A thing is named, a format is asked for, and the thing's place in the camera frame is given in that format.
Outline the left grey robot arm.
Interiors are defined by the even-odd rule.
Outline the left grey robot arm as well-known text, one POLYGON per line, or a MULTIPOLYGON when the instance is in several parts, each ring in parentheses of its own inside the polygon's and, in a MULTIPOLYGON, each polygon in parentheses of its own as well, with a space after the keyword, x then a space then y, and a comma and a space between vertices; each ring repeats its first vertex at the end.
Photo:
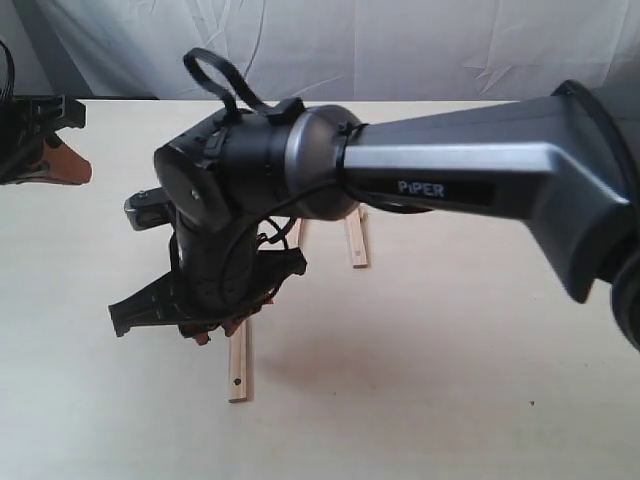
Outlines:
POLYGON ((90 162, 58 135, 65 128, 85 127, 85 105, 67 95, 16 95, 12 52, 6 44, 1 45, 1 52, 1 184, 89 183, 90 162))

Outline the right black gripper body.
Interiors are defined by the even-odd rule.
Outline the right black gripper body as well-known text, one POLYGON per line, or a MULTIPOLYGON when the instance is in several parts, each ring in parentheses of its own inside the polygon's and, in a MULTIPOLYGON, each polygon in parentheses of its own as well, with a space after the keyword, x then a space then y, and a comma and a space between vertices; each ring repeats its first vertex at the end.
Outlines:
POLYGON ((298 248, 261 250, 257 227, 244 219, 209 232, 178 220, 169 272, 109 307, 115 334, 184 324, 222 328, 240 309, 273 299, 286 279, 305 273, 307 262, 298 248))

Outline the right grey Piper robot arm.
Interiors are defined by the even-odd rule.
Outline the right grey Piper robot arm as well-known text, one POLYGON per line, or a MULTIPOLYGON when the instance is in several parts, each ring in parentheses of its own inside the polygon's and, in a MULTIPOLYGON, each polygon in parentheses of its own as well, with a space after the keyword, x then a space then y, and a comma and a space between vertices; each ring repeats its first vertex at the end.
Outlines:
POLYGON ((639 86, 563 83, 548 97, 379 124, 298 100, 228 107, 155 151, 159 187, 130 197, 131 226, 170 225, 170 269, 113 304, 117 335, 173 325, 232 334, 306 261, 263 222, 340 220, 362 204, 522 222, 567 294, 611 285, 639 342, 639 86))

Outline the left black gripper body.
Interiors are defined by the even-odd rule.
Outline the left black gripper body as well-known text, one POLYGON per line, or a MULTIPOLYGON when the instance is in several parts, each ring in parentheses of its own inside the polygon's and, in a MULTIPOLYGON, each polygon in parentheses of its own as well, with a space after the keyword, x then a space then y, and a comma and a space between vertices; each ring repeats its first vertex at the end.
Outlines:
POLYGON ((43 153, 44 141, 54 136, 61 139, 58 132, 62 129, 82 129, 85 125, 86 106, 67 95, 3 100, 1 183, 34 183, 29 181, 29 172, 43 153))

